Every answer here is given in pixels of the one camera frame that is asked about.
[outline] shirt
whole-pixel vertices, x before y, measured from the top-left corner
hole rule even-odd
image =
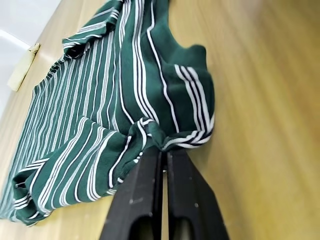
[[[196,148],[214,127],[203,46],[181,47],[168,0],[111,0],[33,90],[0,217],[30,226],[113,195],[144,151]]]

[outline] wooden table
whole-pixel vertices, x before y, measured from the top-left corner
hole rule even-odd
[[[62,0],[46,26],[0,123],[0,183],[32,88],[61,56],[61,39],[104,2]],[[181,45],[207,49],[215,130],[189,154],[216,193],[231,239],[319,240],[320,2],[171,0],[169,25]],[[111,200],[58,209],[30,228],[1,220],[0,239],[96,240]]]

